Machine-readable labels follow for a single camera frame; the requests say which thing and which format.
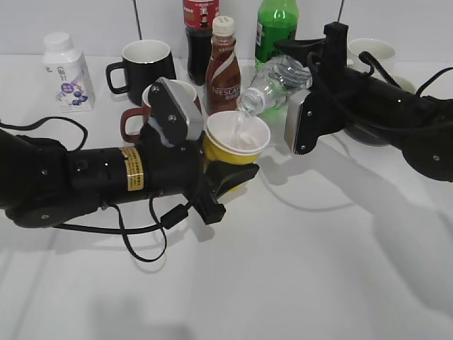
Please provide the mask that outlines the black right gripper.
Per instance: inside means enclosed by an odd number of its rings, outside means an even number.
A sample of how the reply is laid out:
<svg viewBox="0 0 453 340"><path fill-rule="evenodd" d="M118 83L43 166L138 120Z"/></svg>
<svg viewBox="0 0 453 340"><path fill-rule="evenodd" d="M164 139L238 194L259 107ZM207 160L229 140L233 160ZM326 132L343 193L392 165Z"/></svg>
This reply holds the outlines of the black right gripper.
<svg viewBox="0 0 453 340"><path fill-rule="evenodd" d="M285 55L306 57L313 79L304 119L304 132L310 138L342 130L348 118L340 103L340 97L347 92L348 26L332 22L324 26L323 32L325 39L283 39L274 43L274 47Z"/></svg>

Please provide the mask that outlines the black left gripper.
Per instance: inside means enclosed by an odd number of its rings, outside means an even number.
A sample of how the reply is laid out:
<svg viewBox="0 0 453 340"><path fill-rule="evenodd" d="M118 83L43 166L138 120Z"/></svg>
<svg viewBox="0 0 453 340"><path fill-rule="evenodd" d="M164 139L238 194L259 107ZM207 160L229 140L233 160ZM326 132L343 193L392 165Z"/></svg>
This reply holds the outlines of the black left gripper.
<svg viewBox="0 0 453 340"><path fill-rule="evenodd" d="M141 128L136 148L144 166L146 190L154 197L181 194L188 200L163 215L161 224L178 224L191 208L196 209L205 224L221 222L226 208L217 198L254 179L260 169L253 163L213 161L207 167L206 178L198 142L165 147L160 134L148 124Z"/></svg>

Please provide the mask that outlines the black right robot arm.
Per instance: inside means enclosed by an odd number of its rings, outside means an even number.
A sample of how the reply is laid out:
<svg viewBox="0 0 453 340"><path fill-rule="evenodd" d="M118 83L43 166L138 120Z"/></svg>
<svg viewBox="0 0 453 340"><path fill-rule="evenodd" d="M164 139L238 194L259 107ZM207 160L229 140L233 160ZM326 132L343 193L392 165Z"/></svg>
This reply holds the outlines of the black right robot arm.
<svg viewBox="0 0 453 340"><path fill-rule="evenodd" d="M334 21L323 32L320 39L275 42L277 50L308 67L312 77L312 85L297 92L295 105L289 107L285 126L289 149L308 154L321 136L355 125L399 149L420 174L452 181L452 100L423 95L448 70L410 93L369 50L358 55L367 71L347 66L346 24Z"/></svg>

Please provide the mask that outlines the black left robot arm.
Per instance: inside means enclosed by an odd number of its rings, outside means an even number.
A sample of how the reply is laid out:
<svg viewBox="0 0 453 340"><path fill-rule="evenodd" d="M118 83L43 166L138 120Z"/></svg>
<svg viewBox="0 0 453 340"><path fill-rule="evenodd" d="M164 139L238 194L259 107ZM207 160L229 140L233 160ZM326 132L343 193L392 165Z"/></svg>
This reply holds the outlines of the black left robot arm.
<svg viewBox="0 0 453 340"><path fill-rule="evenodd" d="M181 194L187 203L160 219L170 229L194 208L207 225L226 212L219 198L253 179L258 165L205 163L201 144L165 147L141 129L131 147L68 151L49 138L1 133L1 209L20 227L70 228L70 220L109 205Z"/></svg>

